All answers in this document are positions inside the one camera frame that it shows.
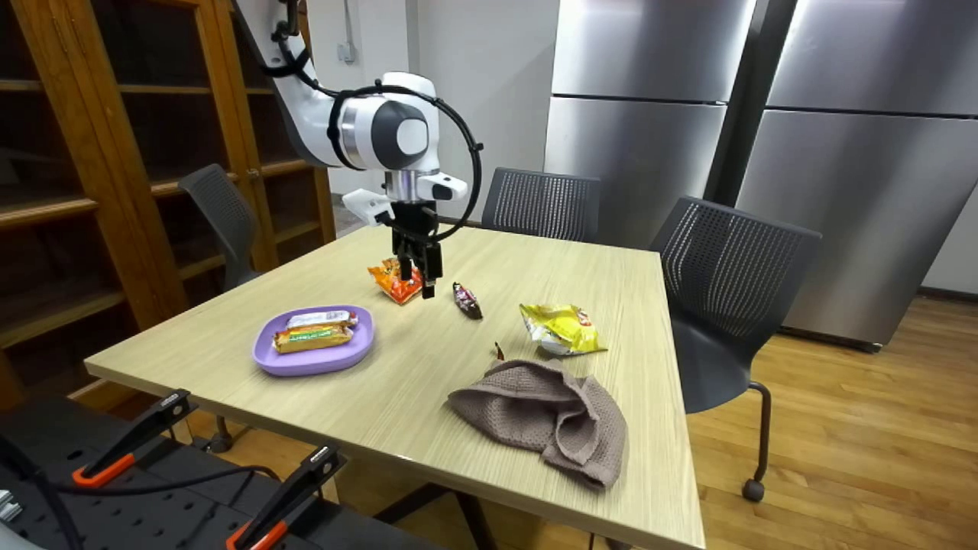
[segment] white wall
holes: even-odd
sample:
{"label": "white wall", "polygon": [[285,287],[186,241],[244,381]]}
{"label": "white wall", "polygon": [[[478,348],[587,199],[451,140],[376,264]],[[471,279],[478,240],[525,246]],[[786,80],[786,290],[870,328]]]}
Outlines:
{"label": "white wall", "polygon": [[[406,3],[405,0],[348,0],[352,6],[352,40],[358,46],[358,62],[345,65],[339,46],[345,46],[345,17],[344,0],[312,0],[312,58],[318,65],[318,80],[327,88],[360,88],[382,73],[409,71],[406,55]],[[382,170],[331,170],[335,193],[348,190],[378,190]]]}
{"label": "white wall", "polygon": [[[487,186],[498,164],[543,170],[558,6],[560,0],[406,0],[409,65],[431,77],[487,144]],[[445,129],[440,158],[471,181],[452,129]]]}

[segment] crumpled towel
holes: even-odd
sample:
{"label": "crumpled towel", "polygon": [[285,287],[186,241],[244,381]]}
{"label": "crumpled towel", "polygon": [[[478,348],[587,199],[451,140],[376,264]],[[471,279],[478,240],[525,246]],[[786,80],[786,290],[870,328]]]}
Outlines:
{"label": "crumpled towel", "polygon": [[613,488],[620,474],[627,422],[590,376],[506,361],[471,389],[452,391],[451,408],[487,438],[535,449],[590,488]]}

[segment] wooden shelf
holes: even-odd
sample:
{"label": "wooden shelf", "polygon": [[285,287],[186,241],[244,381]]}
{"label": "wooden shelf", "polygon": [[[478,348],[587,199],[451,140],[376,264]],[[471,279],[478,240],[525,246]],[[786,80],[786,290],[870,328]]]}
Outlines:
{"label": "wooden shelf", "polygon": [[292,241],[296,241],[303,236],[316,236],[316,233],[318,233],[318,220],[301,220],[301,224],[280,228],[273,246],[282,248],[282,246],[292,246]]}
{"label": "wooden shelf", "polygon": [[42,93],[37,80],[0,80],[0,93]]}
{"label": "wooden shelf", "polygon": [[182,280],[199,279],[206,271],[216,271],[220,266],[222,266],[222,254],[193,261],[193,264],[182,266]]}
{"label": "wooden shelf", "polygon": [[123,304],[125,299],[119,290],[96,290],[91,284],[49,284],[37,295],[23,295],[3,304],[5,311],[23,316],[3,311],[0,348],[14,348],[27,340],[54,332],[69,323],[86,320]]}
{"label": "wooden shelf", "polygon": [[64,220],[96,210],[96,203],[86,195],[74,199],[27,199],[23,204],[0,204],[0,228],[37,225],[49,220]]}
{"label": "wooden shelf", "polygon": [[150,193],[154,193],[157,199],[186,195],[177,181],[154,181],[154,184],[150,184]]}
{"label": "wooden shelf", "polygon": [[301,170],[312,170],[316,164],[309,158],[280,158],[280,163],[267,163],[263,169],[251,170],[257,177],[289,177],[289,175],[301,175]]}
{"label": "wooden shelf", "polygon": [[[123,94],[165,94],[165,97],[177,97],[177,94],[190,94],[190,97],[199,97],[199,94],[215,94],[211,86],[154,86],[154,83],[119,83],[119,93]],[[251,86],[244,88],[248,94],[273,94],[273,88],[260,88],[260,86]]]}

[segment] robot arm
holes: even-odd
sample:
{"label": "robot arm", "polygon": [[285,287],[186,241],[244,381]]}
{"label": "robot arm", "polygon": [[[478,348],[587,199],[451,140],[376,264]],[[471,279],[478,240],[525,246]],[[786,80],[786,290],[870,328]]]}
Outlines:
{"label": "robot arm", "polygon": [[331,93],[316,80],[307,40],[296,31],[296,0],[236,0],[267,73],[289,110],[303,156],[323,169],[382,169],[390,195],[348,193],[344,203],[366,224],[395,228],[391,248],[405,279],[422,271],[424,296],[440,279],[436,203],[459,203],[469,184],[440,170],[440,110],[433,86],[417,73],[386,73],[356,93]]}

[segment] chair leg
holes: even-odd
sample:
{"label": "chair leg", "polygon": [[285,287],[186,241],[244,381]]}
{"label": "chair leg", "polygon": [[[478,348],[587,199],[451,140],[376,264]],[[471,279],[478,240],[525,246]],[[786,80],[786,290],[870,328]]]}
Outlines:
{"label": "chair leg", "polygon": [[769,474],[769,446],[770,446],[770,391],[752,381],[752,391],[760,393],[760,439],[757,439],[757,472],[752,480],[743,482],[745,500],[764,500],[764,474]]}

